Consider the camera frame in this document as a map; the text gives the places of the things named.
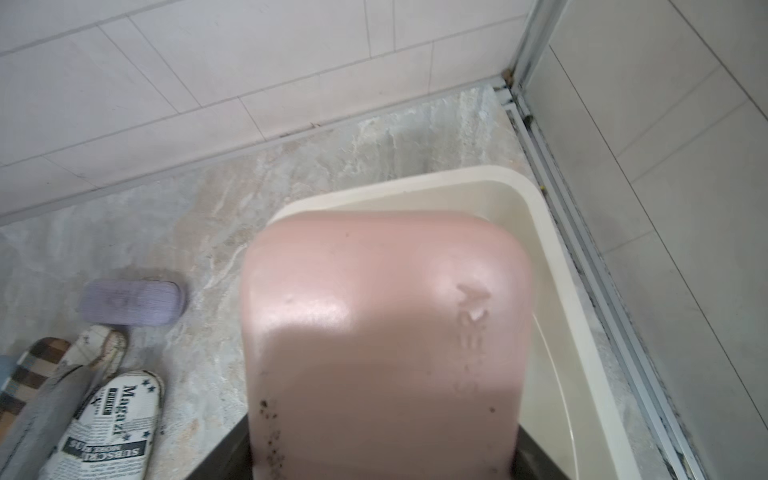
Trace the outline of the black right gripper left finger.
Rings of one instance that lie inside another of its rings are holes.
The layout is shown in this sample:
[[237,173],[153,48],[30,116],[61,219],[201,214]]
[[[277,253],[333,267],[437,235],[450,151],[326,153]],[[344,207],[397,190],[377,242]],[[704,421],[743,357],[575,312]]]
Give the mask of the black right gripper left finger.
[[253,480],[248,416],[244,415],[186,477],[187,480]]

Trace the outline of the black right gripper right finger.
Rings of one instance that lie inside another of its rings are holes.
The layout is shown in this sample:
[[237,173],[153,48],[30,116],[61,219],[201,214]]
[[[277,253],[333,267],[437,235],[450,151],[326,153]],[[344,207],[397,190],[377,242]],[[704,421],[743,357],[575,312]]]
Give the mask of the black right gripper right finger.
[[518,427],[515,452],[511,460],[511,478],[515,480],[569,480],[522,427]]

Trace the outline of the cream plastic storage box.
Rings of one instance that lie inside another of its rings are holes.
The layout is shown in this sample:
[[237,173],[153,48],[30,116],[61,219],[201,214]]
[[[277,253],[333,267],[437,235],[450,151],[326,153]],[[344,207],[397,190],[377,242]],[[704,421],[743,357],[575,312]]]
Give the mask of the cream plastic storage box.
[[539,187],[500,166],[424,174],[288,204],[311,211],[451,211],[485,219],[524,247],[536,282],[521,427],[571,479],[638,479],[569,260]]

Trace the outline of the pink case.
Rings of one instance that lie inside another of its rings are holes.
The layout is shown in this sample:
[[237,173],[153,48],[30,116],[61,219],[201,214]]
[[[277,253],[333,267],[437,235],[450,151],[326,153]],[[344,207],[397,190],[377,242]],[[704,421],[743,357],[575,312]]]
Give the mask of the pink case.
[[242,270],[257,479],[507,479],[534,281],[521,243],[451,212],[316,211]]

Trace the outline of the magazine print glasses case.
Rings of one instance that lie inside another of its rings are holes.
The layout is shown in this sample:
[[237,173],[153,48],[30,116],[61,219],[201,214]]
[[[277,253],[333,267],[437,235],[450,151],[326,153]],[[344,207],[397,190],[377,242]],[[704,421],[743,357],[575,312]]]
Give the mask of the magazine print glasses case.
[[162,412],[164,386],[147,370],[112,378],[75,414],[41,479],[143,479]]

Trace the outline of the map print glasses case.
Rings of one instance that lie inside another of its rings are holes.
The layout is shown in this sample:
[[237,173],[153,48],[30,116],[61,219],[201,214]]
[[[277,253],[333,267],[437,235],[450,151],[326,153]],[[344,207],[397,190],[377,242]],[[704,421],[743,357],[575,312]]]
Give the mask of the map print glasses case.
[[69,346],[58,369],[84,367],[92,374],[92,386],[114,376],[128,347],[127,336],[104,325],[91,325]]

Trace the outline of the plaid glasses case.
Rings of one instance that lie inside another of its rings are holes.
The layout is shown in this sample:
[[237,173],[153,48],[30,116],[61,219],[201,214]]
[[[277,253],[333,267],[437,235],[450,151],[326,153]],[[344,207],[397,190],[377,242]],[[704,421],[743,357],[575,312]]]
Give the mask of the plaid glasses case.
[[10,373],[1,381],[1,440],[9,433],[24,407],[53,375],[70,345],[64,339],[45,337],[10,364]]

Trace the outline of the light blue glasses case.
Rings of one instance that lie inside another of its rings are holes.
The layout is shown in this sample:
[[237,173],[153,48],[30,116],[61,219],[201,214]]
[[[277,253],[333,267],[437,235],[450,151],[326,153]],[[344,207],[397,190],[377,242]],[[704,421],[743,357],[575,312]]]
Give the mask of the light blue glasses case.
[[3,388],[16,368],[17,358],[15,356],[0,356],[0,388]]

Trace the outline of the light grey slit case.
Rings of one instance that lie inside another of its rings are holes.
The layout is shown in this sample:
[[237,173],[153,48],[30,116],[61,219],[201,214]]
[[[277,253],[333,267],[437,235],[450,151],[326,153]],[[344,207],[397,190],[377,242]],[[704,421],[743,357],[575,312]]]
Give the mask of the light grey slit case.
[[36,479],[86,395],[94,371],[58,369],[27,404],[1,444],[2,479]]

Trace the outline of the purple case near wall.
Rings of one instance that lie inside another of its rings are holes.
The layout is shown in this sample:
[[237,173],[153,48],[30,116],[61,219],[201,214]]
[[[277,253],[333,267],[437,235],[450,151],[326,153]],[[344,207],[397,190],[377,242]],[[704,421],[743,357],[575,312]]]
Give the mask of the purple case near wall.
[[118,326],[165,326],[186,305],[184,289],[171,281],[101,279],[88,283],[79,304],[84,321]]

